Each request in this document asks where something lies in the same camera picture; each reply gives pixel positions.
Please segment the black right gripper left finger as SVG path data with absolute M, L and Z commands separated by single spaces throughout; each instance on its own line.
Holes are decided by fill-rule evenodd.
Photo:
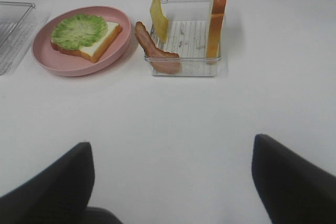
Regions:
M 112 212 L 88 206 L 94 171 L 90 143 L 78 143 L 1 197 L 1 223 L 120 223 Z

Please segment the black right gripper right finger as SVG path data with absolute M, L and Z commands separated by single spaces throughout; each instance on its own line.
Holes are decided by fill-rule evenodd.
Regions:
M 335 223 L 335 176 L 266 134 L 255 136 L 251 174 L 272 223 Z

